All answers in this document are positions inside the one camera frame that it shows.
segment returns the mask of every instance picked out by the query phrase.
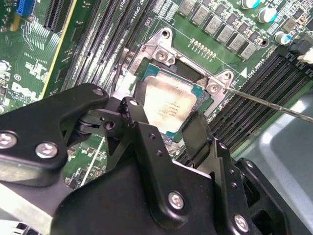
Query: black dimm slot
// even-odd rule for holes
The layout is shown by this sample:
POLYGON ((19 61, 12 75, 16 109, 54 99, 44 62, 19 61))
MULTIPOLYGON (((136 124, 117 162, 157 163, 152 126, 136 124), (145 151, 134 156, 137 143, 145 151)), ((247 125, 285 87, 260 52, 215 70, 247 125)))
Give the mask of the black dimm slot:
MULTIPOLYGON (((131 25, 129 27, 128 30, 126 30, 124 32, 124 35, 122 36, 119 44, 116 46, 116 50, 113 52, 113 55, 116 55, 116 58, 120 58, 121 54, 122 54, 122 51, 121 50, 118 50, 118 48, 122 49, 122 48, 125 48, 126 47, 126 44, 127 42, 129 41, 129 38, 134 35, 134 30, 137 28, 137 24, 138 22, 140 21, 141 17, 142 17, 142 14, 144 13, 146 7, 148 6, 149 2, 147 0, 145 1, 140 1, 139 4, 137 5, 137 7, 139 7, 141 5, 141 8, 140 10, 138 11, 136 17, 133 17, 133 20, 134 21, 131 21, 131 25)), ((111 73, 113 72, 114 70, 114 67, 115 67, 115 64, 114 66, 112 66, 110 68, 110 72, 109 74, 106 76, 105 78, 105 85, 104 85, 104 88, 106 90, 110 90, 111 89, 111 92, 114 92, 115 89, 116 89, 116 84, 117 84, 117 80, 116 78, 118 77, 115 77, 114 80, 111 80, 110 79, 110 75, 111 73)))
POLYGON ((90 69, 90 64, 92 63, 94 56, 96 54, 96 52, 98 51, 101 42, 103 41, 105 35, 108 33, 109 27, 113 21, 113 17, 114 14, 116 12, 116 9, 118 7, 118 5, 121 4, 121 2, 124 0, 120 0, 120 1, 113 1, 110 0, 110 2, 108 2, 108 6, 105 15, 105 18, 102 20, 101 22, 101 29, 100 31, 97 32, 94 41, 92 42, 92 46, 91 46, 91 50, 89 51, 89 55, 92 54, 92 58, 86 58, 83 68, 80 71, 80 74, 78 76, 78 80, 76 81, 75 86, 80 85, 82 83, 84 83, 84 80, 86 78, 86 74, 90 69))
MULTIPOLYGON (((266 99, 266 100, 268 100, 269 102, 279 104, 279 105, 284 104, 284 103, 282 103, 282 101, 285 98, 286 93, 288 93, 286 91, 286 88, 289 88, 295 81, 299 82, 296 80, 297 78, 298 78, 298 76, 294 77, 291 74, 291 76, 289 76, 289 79, 284 80, 281 86, 279 86, 278 88, 272 89, 276 92, 273 93, 273 91, 269 91, 268 94, 271 94, 271 97, 266 99)), ((262 115, 259 115, 259 114, 262 113, 263 110, 265 110, 266 108, 267 108, 266 106, 257 104, 257 103, 252 101, 251 102, 251 108, 249 110, 247 110, 247 112, 245 113, 245 116, 243 117, 243 121, 238 122, 237 125, 234 125, 232 127, 232 130, 228 130, 228 133, 225 134, 224 136, 220 136, 220 138, 222 140, 228 139, 228 138, 231 138, 233 140, 236 139, 243 131, 246 132, 246 129, 249 127, 249 125, 251 125, 251 123, 253 123, 255 120, 260 120, 260 119, 264 118, 262 115)))
POLYGON ((103 0, 97 0, 97 2, 94 4, 94 6, 93 6, 93 8, 92 8, 92 11, 91 11, 91 14, 90 14, 90 18, 89 18, 89 20, 88 20, 88 26, 86 27, 86 30, 85 30, 85 33, 84 33, 84 35, 82 36, 82 38, 81 38, 81 40, 80 40, 80 42, 79 42, 79 44, 78 44, 78 46, 77 46, 77 48, 76 48, 76 51, 75 51, 75 55, 74 55, 74 57, 73 57, 73 59, 72 59, 72 62, 71 62, 71 64, 70 64, 70 69, 69 69, 69 71, 67 72, 67 75, 66 75, 66 78, 65 78, 65 81, 64 81, 64 83, 63 83, 63 86, 62 86, 62 89, 61 89, 61 91, 64 91, 64 90, 66 90, 66 89, 68 89, 69 87, 69 83, 70 83, 70 81, 73 79, 73 73, 74 73, 74 71, 75 71, 75 69, 76 69, 76 65, 77 65, 77 63, 78 63, 78 59, 79 59, 79 57, 80 57, 80 51, 82 50, 82 48, 84 47, 84 46, 86 46, 86 43, 87 43, 87 39, 88 39, 88 37, 89 37, 89 32, 90 32, 90 29, 92 28, 92 26, 94 25, 94 21, 95 21, 95 19, 96 19, 96 14, 97 14, 97 11, 98 11, 98 9, 99 9, 99 7, 100 7, 100 5, 101 5, 101 3, 102 3, 102 1, 103 0))
POLYGON ((157 1, 158 0, 149 0, 149 2, 147 4, 147 6, 148 6, 147 9, 145 9, 145 12, 140 17, 139 24, 136 26, 134 33, 131 35, 131 38, 129 39, 129 41, 126 44, 126 48, 128 48, 129 50, 133 47, 134 43, 136 42, 138 35, 140 34, 143 27, 145 26, 145 24, 146 24, 148 18, 150 17, 157 1))
MULTIPOLYGON (((241 91, 269 102, 285 105, 308 80, 306 75, 284 57, 274 53, 248 80, 241 91)), ((258 132, 277 111, 240 96, 234 96, 210 123, 214 135, 231 152, 258 132)))
MULTIPOLYGON (((107 60, 113 55, 117 44, 121 40, 123 33, 130 26, 129 20, 134 15, 134 11, 136 10, 136 6, 138 5, 138 3, 139 3, 139 0, 132 1, 131 5, 128 7, 128 12, 127 12, 126 16, 123 17, 123 21, 121 22, 121 24, 118 26, 118 29, 117 29, 113 39, 111 40, 110 44, 108 45, 108 50, 104 54, 101 63, 104 63, 104 62, 106 63, 107 60)), ((104 67, 105 67, 105 64, 103 64, 101 69, 99 69, 99 67, 98 67, 98 70, 97 70, 95 76, 92 78, 93 84, 98 84, 98 82, 101 78, 101 75, 103 73, 104 67)))
MULTIPOLYGON (((284 97, 284 99, 282 99, 281 102, 278 102, 278 104, 283 105, 286 104, 293 96, 295 96, 305 85, 307 84, 307 81, 302 80, 301 82, 296 84, 296 87, 294 87, 289 93, 288 95, 286 95, 284 97)), ((235 151, 238 147, 240 147, 240 145, 245 142, 248 138, 249 135, 251 133, 254 133, 256 131, 258 131, 260 129, 260 127, 262 125, 264 125, 269 119, 270 117, 272 117, 277 111, 273 110, 271 108, 266 108, 266 110, 264 110, 261 113, 261 116, 263 118, 259 119, 258 122, 254 123, 254 125, 250 128, 250 130, 248 131, 248 135, 242 135, 242 137, 237 138, 236 140, 226 140, 227 142, 232 143, 230 146, 230 151, 233 152, 235 151)))
MULTIPOLYGON (((275 69, 282 60, 277 55, 272 55, 265 64, 260 68, 257 76, 250 78, 241 88, 241 91, 247 94, 250 94, 255 90, 267 77, 267 71, 272 71, 275 69)), ((227 104, 227 109, 224 108, 218 113, 218 115, 210 123, 211 130, 216 132, 223 124, 226 122, 226 119, 233 114, 237 109, 240 108, 242 104, 242 99, 238 96, 234 96, 229 103, 227 104)))
MULTIPOLYGON (((275 72, 278 74, 285 74, 284 72, 288 65, 283 65, 281 67, 276 67, 274 69, 275 72)), ((260 99, 265 99, 264 96, 272 89, 272 87, 277 84, 280 81, 281 77, 276 75, 273 78, 269 78, 267 80, 263 80, 264 83, 262 83, 262 86, 259 87, 259 89, 254 90, 255 92, 252 92, 251 95, 258 97, 260 99)), ((250 109, 252 109, 253 105, 256 104, 255 102, 248 100, 248 99, 242 99, 242 104, 240 109, 235 112, 234 114, 229 115, 227 122, 229 125, 224 125, 221 127, 221 129, 218 130, 219 138, 223 139, 224 135, 227 134, 229 126, 232 126, 233 123, 238 123, 240 120, 245 118, 245 114, 249 112, 250 109)))

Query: motherboard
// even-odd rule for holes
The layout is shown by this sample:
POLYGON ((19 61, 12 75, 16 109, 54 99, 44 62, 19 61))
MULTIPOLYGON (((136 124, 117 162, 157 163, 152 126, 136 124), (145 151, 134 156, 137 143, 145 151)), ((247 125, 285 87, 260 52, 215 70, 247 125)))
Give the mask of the motherboard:
MULTIPOLYGON (((189 164, 182 130, 195 111, 235 156, 279 113, 222 92, 211 78, 291 106, 313 84, 313 70, 285 53, 298 42, 313 45, 312 4, 0 0, 0 114, 82 83, 121 97, 134 95, 140 82, 149 123, 173 159, 189 164)), ((71 188, 106 170, 103 137, 68 155, 64 178, 71 188)))

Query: capacitor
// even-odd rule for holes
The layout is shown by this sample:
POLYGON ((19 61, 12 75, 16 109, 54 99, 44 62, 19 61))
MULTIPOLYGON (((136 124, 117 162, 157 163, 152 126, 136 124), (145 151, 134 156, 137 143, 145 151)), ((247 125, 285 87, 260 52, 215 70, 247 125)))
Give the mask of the capacitor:
POLYGON ((283 31, 279 31, 275 33, 274 40, 281 45, 288 45, 292 41, 292 37, 283 31))
POLYGON ((272 23, 277 18, 275 8, 263 7, 258 13, 258 21, 261 23, 272 23))
POLYGON ((241 7, 243 9, 252 9, 260 4, 261 0, 241 0, 241 7))

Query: hex bolt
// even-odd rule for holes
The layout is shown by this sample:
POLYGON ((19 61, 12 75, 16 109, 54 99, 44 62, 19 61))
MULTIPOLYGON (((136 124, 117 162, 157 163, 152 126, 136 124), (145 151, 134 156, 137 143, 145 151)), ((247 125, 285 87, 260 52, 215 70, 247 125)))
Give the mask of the hex bolt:
POLYGON ((41 143, 36 147, 36 154, 40 158, 54 158, 58 154, 58 148, 51 143, 41 143))
POLYGON ((11 148, 18 142, 18 139, 11 133, 0 133, 0 149, 11 148))
POLYGON ((181 210, 184 207, 183 198, 176 192, 170 192, 168 194, 168 201, 171 206, 177 210, 181 210))
POLYGON ((235 215, 234 219, 235 219, 235 223, 236 223, 238 229, 240 229, 244 233, 249 232, 248 223, 246 222, 246 220, 241 215, 239 215, 239 214, 235 215))

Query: black plastic bracket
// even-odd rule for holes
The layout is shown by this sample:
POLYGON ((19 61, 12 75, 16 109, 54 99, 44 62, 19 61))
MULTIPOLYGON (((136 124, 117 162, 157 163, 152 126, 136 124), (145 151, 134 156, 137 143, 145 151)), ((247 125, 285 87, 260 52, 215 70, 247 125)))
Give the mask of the black plastic bracket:
POLYGON ((0 180, 45 187, 59 179, 67 162, 67 141, 77 120, 90 109, 104 107, 105 91, 83 84, 0 117, 0 133, 10 133, 16 144, 0 149, 0 180), (51 158, 41 158, 36 147, 49 143, 57 148, 51 158))

